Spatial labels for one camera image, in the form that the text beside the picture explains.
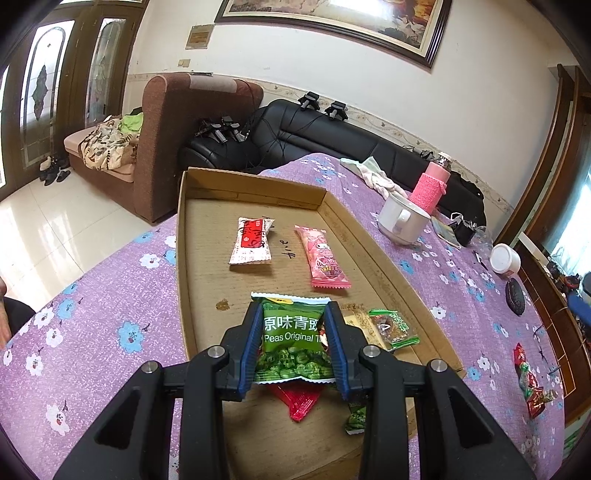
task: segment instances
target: pink bottle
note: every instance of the pink bottle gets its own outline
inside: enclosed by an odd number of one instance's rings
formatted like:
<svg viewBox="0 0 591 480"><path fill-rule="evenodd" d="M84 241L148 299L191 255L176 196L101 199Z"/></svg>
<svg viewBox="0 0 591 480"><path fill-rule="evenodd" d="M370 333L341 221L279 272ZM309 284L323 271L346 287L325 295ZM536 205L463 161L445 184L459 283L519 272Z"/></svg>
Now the pink bottle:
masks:
<svg viewBox="0 0 591 480"><path fill-rule="evenodd" d="M452 159L444 152L429 162L409 200L432 214L439 200L446 193L447 181L452 174Z"/></svg>

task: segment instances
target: sofa armrest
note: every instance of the sofa armrest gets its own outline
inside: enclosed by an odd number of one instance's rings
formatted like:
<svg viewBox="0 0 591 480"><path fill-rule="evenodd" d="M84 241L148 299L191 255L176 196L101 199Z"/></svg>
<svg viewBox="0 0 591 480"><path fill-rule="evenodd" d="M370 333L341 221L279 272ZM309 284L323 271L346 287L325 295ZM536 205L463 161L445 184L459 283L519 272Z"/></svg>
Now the sofa armrest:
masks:
<svg viewBox="0 0 591 480"><path fill-rule="evenodd" d="M146 85L144 124L134 172L136 212L150 222L177 208L177 153L201 118L231 116L244 124L258 109L262 88L243 80L163 73Z"/></svg>

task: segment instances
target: silver bolt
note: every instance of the silver bolt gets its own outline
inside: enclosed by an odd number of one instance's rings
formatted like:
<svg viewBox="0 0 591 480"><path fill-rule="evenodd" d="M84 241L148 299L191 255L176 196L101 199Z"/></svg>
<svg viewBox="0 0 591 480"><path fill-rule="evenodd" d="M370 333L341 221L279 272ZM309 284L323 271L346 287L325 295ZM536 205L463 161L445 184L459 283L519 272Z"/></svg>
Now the silver bolt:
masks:
<svg viewBox="0 0 591 480"><path fill-rule="evenodd" d="M447 363L445 363L440 358L436 358L435 360L431 360L431 368L436 372L441 373L447 370Z"/></svg>
<svg viewBox="0 0 591 480"><path fill-rule="evenodd" d="M370 358L374 358L379 355L379 347L375 345L366 345L363 347L363 354Z"/></svg>
<svg viewBox="0 0 591 480"><path fill-rule="evenodd" d="M221 345L211 346L207 350L207 354L212 358L220 358L224 353L226 353L226 349Z"/></svg>
<svg viewBox="0 0 591 480"><path fill-rule="evenodd" d="M158 362L156 360L148 360L142 365L142 372L145 374L153 374L158 369Z"/></svg>

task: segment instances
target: cardboard box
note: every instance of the cardboard box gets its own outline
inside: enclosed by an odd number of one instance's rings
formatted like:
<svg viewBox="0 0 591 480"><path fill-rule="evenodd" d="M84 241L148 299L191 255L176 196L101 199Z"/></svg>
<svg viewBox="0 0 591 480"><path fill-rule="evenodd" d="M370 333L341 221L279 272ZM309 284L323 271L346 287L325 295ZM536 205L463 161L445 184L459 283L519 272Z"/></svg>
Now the cardboard box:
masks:
<svg viewBox="0 0 591 480"><path fill-rule="evenodd" d="M275 219L268 234L270 264L228 265L241 216ZM350 289L312 288L294 225L326 230L335 258L352 283ZM344 309L362 304L368 310L398 310L421 339L418 345L396 351L398 359L425 365L443 358L455 370L462 368L398 268L347 209L318 187L191 168L181 184L177 275L188 358L218 344L227 328L242 323L251 292L257 291L329 296ZM407 399L407 414L413 433L412 399ZM265 386L253 385L245 401L224 403L230 468L240 479L351 478L359 469L363 436L345 433L348 416L340 394L326 389L308 416L295 423Z"/></svg>

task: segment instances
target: tiled floor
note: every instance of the tiled floor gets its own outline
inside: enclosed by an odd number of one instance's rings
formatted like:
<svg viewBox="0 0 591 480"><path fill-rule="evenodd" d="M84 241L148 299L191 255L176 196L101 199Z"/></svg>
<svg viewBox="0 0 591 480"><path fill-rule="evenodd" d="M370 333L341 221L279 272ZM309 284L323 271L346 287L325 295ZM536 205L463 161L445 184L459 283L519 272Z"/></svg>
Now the tiled floor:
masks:
<svg viewBox="0 0 591 480"><path fill-rule="evenodd" d="M0 277L8 297L38 310L151 225L75 172L35 180L0 202Z"/></svg>

